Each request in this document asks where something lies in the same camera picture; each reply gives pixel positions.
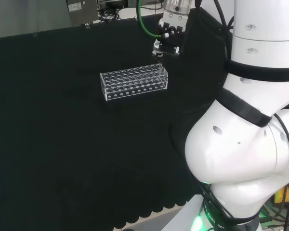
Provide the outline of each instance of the table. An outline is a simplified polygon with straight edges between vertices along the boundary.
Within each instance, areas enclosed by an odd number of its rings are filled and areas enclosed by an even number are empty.
[[[99,73],[152,45],[135,19],[0,38],[0,231],[110,231],[197,193],[169,127],[214,99],[223,45],[196,21],[167,91],[105,102]]]

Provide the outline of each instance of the label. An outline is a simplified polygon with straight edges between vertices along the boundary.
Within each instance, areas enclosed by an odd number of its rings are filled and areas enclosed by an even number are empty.
[[[81,2],[77,2],[77,3],[74,3],[74,4],[70,4],[68,6],[68,11],[77,11],[77,10],[81,10]]]

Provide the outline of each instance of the gray wall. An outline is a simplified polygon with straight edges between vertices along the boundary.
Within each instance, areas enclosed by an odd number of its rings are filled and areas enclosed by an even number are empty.
[[[70,26],[66,0],[0,0],[0,37]]]

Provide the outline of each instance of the screw hole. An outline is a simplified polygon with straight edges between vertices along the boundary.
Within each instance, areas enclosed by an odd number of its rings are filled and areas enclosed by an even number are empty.
[[[280,138],[281,138],[282,141],[287,141],[286,135],[284,133],[282,133],[282,132],[280,133]]]
[[[215,131],[215,133],[222,135],[222,130],[219,127],[213,126],[213,130]]]

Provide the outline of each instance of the green cable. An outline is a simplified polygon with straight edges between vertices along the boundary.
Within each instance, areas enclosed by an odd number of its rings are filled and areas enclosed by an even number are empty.
[[[138,20],[139,20],[139,22],[140,22],[143,30],[144,30],[148,35],[150,35],[150,36],[152,36],[152,37],[155,37],[155,38],[160,37],[160,35],[152,34],[152,33],[151,33],[150,31],[148,31],[148,30],[146,29],[146,27],[144,26],[144,23],[143,23],[143,20],[142,20],[142,18],[141,18],[141,14],[140,14],[141,0],[138,0],[138,2],[139,2],[138,9],[137,9],[137,10],[138,10],[138,13],[139,13],[139,18],[138,18]]]

